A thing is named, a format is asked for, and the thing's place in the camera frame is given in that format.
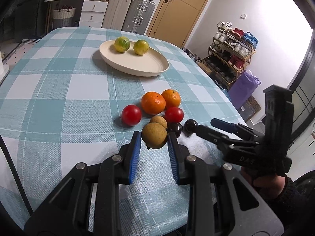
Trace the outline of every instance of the hand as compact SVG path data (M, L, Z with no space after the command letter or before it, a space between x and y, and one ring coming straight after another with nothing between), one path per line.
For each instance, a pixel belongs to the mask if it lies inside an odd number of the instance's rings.
M285 187L285 177L277 175L261 176L253 181L252 177L241 168L241 174L252 186L261 188L259 194L265 200L275 199Z

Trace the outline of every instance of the wicker basket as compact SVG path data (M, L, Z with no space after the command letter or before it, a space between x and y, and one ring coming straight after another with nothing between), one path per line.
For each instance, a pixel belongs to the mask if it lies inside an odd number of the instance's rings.
M75 11L76 11L75 8L73 7L69 8L66 5L64 5L59 10L53 10L53 13L52 13L53 29L72 26Z

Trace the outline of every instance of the bolt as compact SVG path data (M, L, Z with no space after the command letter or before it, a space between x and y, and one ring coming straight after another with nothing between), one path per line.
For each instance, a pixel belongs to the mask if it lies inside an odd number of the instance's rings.
M121 158L122 158L122 157L121 157L119 154L115 154L115 155L112 157L112 159L113 159L114 161L120 161Z
M194 156L194 155L188 155L186 159L189 161L196 161L197 160L196 156Z
M225 170L231 170L233 168L233 166L230 163L224 163L223 164L223 168Z
M78 169L78 170L82 170L82 169L84 169L84 167L85 167L85 164L84 164L83 162L79 162L79 163L76 165L76 169Z

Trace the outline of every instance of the plate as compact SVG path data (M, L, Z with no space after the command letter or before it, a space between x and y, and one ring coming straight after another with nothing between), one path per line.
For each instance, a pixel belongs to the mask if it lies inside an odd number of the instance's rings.
M116 51L114 42L115 40L103 42L100 45L100 54L107 64L121 72L149 77L160 75L170 67L167 59L152 48L139 56L133 51L135 42L131 41L129 50L124 53Z

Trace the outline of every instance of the red fruit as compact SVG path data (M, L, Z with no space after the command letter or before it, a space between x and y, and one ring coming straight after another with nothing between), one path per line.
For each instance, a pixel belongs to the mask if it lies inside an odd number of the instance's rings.
M126 106L121 113L122 121L129 126L137 125L141 121L141 117L141 110L135 105Z
M180 123L184 118L184 112L179 107L170 107L164 117L168 123Z

